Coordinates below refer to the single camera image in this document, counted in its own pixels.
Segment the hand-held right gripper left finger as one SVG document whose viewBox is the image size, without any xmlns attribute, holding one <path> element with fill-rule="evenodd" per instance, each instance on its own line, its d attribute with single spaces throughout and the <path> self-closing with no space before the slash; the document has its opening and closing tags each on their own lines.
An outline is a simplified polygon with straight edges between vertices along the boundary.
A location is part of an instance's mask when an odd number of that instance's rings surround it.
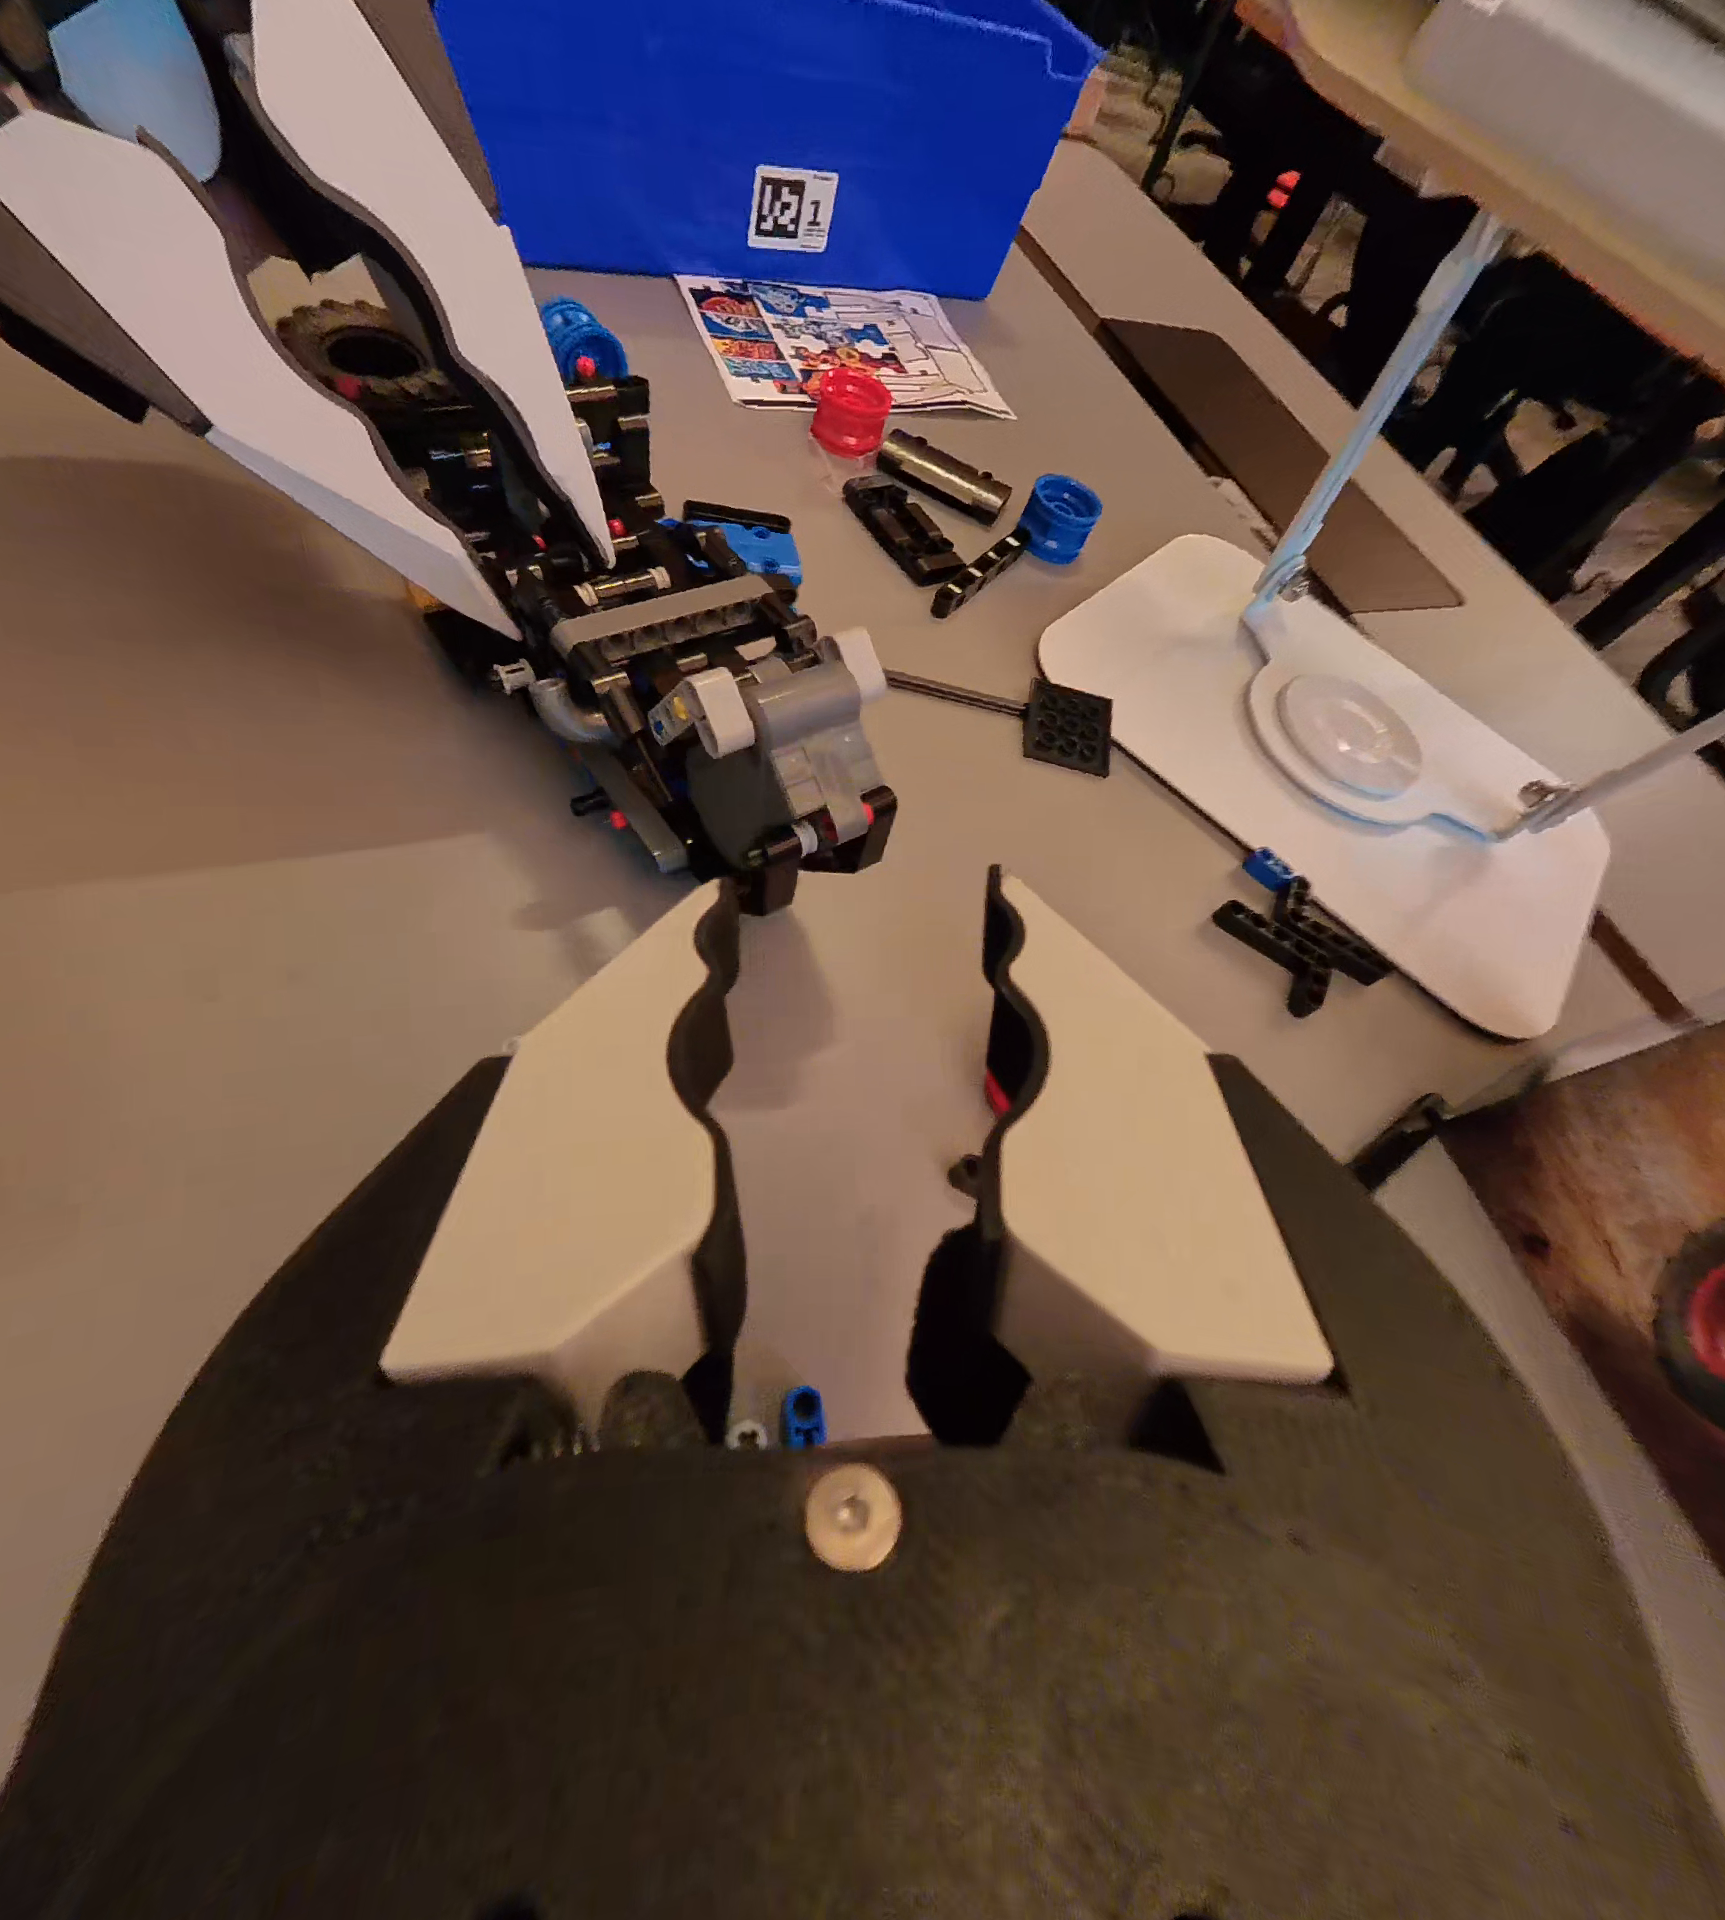
<svg viewBox="0 0 1725 1920">
<path fill-rule="evenodd" d="M 728 1365 L 747 1314 L 731 1147 L 740 915 L 690 893 L 512 1048 L 381 1352 L 394 1382 L 611 1385 Z"/>
</svg>

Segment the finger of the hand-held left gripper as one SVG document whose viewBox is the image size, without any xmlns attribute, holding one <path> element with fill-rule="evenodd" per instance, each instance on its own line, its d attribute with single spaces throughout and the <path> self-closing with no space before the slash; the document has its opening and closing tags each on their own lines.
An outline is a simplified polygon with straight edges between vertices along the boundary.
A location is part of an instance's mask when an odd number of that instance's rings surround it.
<svg viewBox="0 0 1725 1920">
<path fill-rule="evenodd" d="M 0 123 L 0 205 L 193 407 L 205 445 L 441 607 L 516 637 L 466 541 L 371 423 L 287 358 L 173 157 L 23 108 Z"/>
<path fill-rule="evenodd" d="M 293 167 L 399 261 L 445 367 L 507 435 L 596 569 L 608 513 L 513 243 L 350 3 L 249 5 L 253 102 Z"/>
</svg>

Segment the toy brick vehicle chassis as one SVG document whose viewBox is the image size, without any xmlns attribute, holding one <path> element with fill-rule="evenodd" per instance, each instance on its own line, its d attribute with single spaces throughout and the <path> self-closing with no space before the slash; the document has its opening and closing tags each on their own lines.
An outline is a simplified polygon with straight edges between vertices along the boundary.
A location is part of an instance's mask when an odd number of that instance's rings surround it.
<svg viewBox="0 0 1725 1920">
<path fill-rule="evenodd" d="M 572 389 L 613 562 L 543 519 L 485 419 L 437 380 L 385 439 L 503 592 L 513 640 L 435 603 L 443 658 L 510 699 L 582 772 L 570 808 L 663 874 L 732 883 L 775 915 L 803 874 L 875 867 L 896 816 L 867 737 L 886 680 L 867 631 L 823 632 L 725 520 L 672 519 L 651 476 L 648 384 Z"/>
</svg>

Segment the dark rectangular desk panel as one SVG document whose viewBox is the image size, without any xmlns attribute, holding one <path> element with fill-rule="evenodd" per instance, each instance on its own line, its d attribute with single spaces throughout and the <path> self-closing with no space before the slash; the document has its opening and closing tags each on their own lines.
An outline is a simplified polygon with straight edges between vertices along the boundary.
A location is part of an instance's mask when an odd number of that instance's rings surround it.
<svg viewBox="0 0 1725 1920">
<path fill-rule="evenodd" d="M 1280 534 L 1326 451 L 1218 335 L 1105 319 L 1099 341 L 1137 395 L 1213 479 L 1230 480 Z M 1347 485 L 1306 557 L 1340 612 L 1445 612 L 1462 594 L 1356 482 Z"/>
</svg>

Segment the blue storage bin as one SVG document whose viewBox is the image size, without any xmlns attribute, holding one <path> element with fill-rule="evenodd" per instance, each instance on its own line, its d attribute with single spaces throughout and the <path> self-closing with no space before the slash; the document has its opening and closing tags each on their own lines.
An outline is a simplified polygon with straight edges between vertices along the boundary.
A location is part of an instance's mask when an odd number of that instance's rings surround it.
<svg viewBox="0 0 1725 1920">
<path fill-rule="evenodd" d="M 525 264 L 981 301 L 1100 49 L 1036 3 L 441 3 Z"/>
</svg>

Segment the black straight beam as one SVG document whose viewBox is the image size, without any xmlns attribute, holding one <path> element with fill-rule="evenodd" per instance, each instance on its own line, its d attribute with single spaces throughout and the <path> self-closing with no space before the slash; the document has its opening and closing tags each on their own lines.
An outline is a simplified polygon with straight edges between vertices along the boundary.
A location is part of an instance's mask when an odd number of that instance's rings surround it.
<svg viewBox="0 0 1725 1920">
<path fill-rule="evenodd" d="M 1308 910 L 1305 877 L 1292 877 L 1280 889 L 1275 901 L 1273 926 L 1288 949 L 1290 988 L 1286 1009 L 1292 1019 L 1306 1020 L 1324 1007 L 1334 971 L 1323 923 L 1312 918 Z"/>
</svg>

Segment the white stand base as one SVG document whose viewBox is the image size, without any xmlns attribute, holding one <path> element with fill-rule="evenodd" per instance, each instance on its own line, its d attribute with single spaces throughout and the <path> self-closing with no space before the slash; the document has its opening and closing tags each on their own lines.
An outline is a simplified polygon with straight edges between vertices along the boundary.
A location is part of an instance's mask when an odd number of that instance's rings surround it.
<svg viewBox="0 0 1725 1920">
<path fill-rule="evenodd" d="M 1113 741 L 1459 1019 L 1552 1030 L 1609 835 L 1514 828 L 1552 772 L 1310 597 L 1257 608 L 1262 564 L 1168 541 L 1041 637 L 1047 676 L 1113 706 Z"/>
</svg>

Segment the toy set box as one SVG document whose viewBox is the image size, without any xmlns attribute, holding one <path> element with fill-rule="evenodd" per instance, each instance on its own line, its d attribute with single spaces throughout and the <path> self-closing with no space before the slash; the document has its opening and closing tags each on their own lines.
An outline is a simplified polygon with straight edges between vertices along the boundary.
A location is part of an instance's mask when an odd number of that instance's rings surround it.
<svg viewBox="0 0 1725 1920">
<path fill-rule="evenodd" d="M 1447 1145 L 1725 1574 L 1725 1023 L 1455 1120 Z"/>
</svg>

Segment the black square plate brick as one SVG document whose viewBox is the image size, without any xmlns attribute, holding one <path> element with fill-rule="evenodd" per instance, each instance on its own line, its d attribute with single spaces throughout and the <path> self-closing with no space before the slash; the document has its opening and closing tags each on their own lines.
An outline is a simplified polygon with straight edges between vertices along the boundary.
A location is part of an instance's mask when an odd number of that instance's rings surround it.
<svg viewBox="0 0 1725 1920">
<path fill-rule="evenodd" d="M 1036 676 L 1020 716 L 1023 759 L 1087 779 L 1113 772 L 1115 705 L 1078 687 Z"/>
</svg>

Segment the red wheel rim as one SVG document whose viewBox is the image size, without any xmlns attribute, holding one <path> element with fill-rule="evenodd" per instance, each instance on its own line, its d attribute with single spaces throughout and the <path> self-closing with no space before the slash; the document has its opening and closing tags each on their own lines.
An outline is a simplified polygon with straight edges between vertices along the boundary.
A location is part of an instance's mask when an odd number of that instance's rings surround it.
<svg viewBox="0 0 1725 1920">
<path fill-rule="evenodd" d="M 825 452 L 855 463 L 878 451 L 893 395 L 875 373 L 830 367 L 816 376 L 815 403 L 809 431 Z"/>
</svg>

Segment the long black axle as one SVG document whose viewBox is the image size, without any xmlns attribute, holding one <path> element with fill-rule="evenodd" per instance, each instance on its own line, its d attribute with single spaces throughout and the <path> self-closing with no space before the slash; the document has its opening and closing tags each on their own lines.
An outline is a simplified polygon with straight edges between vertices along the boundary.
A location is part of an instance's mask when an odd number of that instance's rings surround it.
<svg viewBox="0 0 1725 1920">
<path fill-rule="evenodd" d="M 894 692 L 954 708 L 973 708 L 1015 720 L 1023 720 L 1026 714 L 1026 701 L 1015 701 L 971 687 L 937 683 L 901 670 L 886 670 L 885 680 Z"/>
</svg>

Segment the sticker sheet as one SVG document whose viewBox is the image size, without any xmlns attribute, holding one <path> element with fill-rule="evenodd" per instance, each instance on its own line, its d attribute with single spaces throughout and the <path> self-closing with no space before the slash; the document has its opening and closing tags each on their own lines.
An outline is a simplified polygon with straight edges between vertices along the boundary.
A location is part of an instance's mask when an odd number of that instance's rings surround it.
<svg viewBox="0 0 1725 1920">
<path fill-rule="evenodd" d="M 935 296 L 732 276 L 677 287 L 740 407 L 807 410 L 845 369 L 872 374 L 901 415 L 1017 416 Z"/>
</svg>

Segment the black cylinder brick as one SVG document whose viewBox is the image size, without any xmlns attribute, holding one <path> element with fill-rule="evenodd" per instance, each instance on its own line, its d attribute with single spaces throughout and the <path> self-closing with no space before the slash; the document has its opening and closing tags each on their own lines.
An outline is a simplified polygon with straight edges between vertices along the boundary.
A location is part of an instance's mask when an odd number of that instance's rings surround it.
<svg viewBox="0 0 1725 1920">
<path fill-rule="evenodd" d="M 1003 519 L 1015 493 L 1008 482 L 903 428 L 883 435 L 875 467 L 894 482 L 985 526 Z"/>
</svg>

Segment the black holed beam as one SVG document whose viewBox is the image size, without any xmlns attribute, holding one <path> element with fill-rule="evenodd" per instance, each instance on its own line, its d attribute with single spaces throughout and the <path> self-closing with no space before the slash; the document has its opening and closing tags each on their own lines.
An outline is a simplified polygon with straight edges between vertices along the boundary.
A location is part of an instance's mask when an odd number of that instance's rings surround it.
<svg viewBox="0 0 1725 1920">
<path fill-rule="evenodd" d="M 966 608 L 990 585 L 1011 572 L 1031 550 L 1031 536 L 1017 529 L 994 541 L 981 557 L 962 562 L 935 588 L 929 615 L 935 620 L 951 619 Z"/>
</svg>

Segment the black frame brick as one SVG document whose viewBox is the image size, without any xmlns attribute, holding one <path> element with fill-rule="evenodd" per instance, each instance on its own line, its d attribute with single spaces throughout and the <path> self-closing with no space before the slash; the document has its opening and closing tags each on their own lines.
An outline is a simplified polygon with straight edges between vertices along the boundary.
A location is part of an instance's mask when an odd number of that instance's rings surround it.
<svg viewBox="0 0 1725 1920">
<path fill-rule="evenodd" d="M 870 541 L 917 588 L 954 580 L 964 560 L 913 494 L 893 479 L 859 474 L 842 485 L 842 503 Z"/>
</svg>

